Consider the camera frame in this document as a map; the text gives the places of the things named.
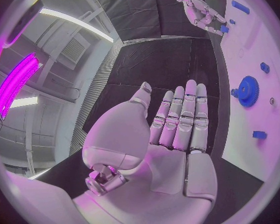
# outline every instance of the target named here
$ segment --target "pink light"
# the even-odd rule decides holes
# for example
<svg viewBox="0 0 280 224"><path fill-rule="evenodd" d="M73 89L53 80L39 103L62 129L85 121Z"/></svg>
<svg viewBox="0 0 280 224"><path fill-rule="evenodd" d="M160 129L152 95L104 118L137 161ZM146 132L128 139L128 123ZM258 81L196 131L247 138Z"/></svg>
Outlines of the pink light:
<svg viewBox="0 0 280 224"><path fill-rule="evenodd" d="M20 80L20 82L14 89L13 93L9 97L8 101L5 104L4 110L1 114L2 118L6 117L13 100L18 95L18 93L23 88L23 86L26 84L26 82L35 74L36 71L38 71L38 69L39 69L39 65L38 65L38 60L37 60L36 65L26 74L26 76L22 80Z"/></svg>
<svg viewBox="0 0 280 224"><path fill-rule="evenodd" d="M26 58L24 58L7 76L7 78L4 80L3 84L0 86L0 98L2 94L4 93L6 87L10 83L10 81L16 76L16 74L35 56L35 52L28 55Z"/></svg>
<svg viewBox="0 0 280 224"><path fill-rule="evenodd" d="M21 81L25 78L29 71L34 67L38 67L38 59L35 57L32 58L25 66L23 66L21 70L19 70L14 75L13 79L7 84L4 92L0 97L0 113L2 113L4 106L9 100L9 97L12 96L18 84L21 83Z"/></svg>

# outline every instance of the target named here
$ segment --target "robotic hand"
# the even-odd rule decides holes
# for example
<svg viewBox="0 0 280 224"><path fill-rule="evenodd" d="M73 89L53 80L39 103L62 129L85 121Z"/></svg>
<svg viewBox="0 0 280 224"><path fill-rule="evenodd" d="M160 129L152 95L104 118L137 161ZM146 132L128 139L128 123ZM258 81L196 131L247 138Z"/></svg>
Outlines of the robotic hand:
<svg viewBox="0 0 280 224"><path fill-rule="evenodd" d="M82 155L84 163L94 171L86 179L86 184L98 196L126 182L118 170L132 170L144 159L152 171L152 191L170 193L180 190L183 185L185 151L193 126L190 151L205 152L208 134L205 85L197 86L194 80L190 80L185 91L181 86L176 88L175 94L168 91L149 129L146 117L150 94L151 87L144 82L129 101L104 113L89 131ZM147 152L148 143L153 145ZM168 176L168 168L161 164L163 159L154 158L156 155L163 155L167 159L166 165L170 167L179 166L180 172L175 172L178 177L170 178L172 185L168 180L164 181Z"/></svg>
<svg viewBox="0 0 280 224"><path fill-rule="evenodd" d="M178 2L183 2L185 13L189 21L195 25L204 29L208 32L218 34L220 36L223 33L219 30L215 30L213 27L208 26L212 21L218 20L221 23L225 23L226 20L218 12L212 9L203 0L177 0Z"/></svg>

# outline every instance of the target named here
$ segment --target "humanoid robot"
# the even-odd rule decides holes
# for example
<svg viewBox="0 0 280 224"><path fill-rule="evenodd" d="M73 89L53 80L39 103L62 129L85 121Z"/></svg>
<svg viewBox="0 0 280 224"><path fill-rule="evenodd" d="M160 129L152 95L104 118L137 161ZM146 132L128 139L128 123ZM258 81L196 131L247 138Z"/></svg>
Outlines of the humanoid robot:
<svg viewBox="0 0 280 224"><path fill-rule="evenodd" d="M86 178L90 191L75 203L88 221L95 222L86 210L100 207L121 223L203 223L214 205L205 85L189 80L185 89L168 91L149 128L151 91L144 82L129 101L104 113L85 139L83 161L94 171ZM88 198L98 205L83 207ZM172 207L178 215L163 214Z"/></svg>
<svg viewBox="0 0 280 224"><path fill-rule="evenodd" d="M221 23L225 23L226 20L214 9L204 2L203 0L177 0L178 2L183 2L185 13L189 21L194 25L198 26L201 29L204 29L208 32L218 34L220 36L223 33L219 30L215 30L209 24L218 20Z"/></svg>

